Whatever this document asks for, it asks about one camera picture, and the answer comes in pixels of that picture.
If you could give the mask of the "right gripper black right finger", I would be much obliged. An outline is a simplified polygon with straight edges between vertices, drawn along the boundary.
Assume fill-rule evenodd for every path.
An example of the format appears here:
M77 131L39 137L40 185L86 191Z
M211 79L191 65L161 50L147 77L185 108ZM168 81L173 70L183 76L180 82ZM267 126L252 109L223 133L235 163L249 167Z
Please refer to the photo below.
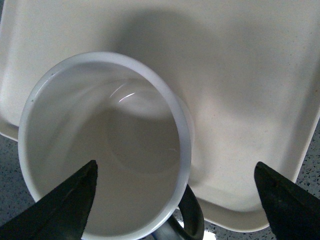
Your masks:
M318 240L320 200L265 163L254 169L254 181L270 228L278 240Z

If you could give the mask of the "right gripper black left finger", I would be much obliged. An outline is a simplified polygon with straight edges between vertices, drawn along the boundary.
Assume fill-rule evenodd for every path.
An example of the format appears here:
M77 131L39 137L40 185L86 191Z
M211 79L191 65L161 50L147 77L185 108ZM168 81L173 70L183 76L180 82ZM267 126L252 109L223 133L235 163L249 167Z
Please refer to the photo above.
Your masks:
M80 240L94 202L98 165L89 161L0 227L2 240Z

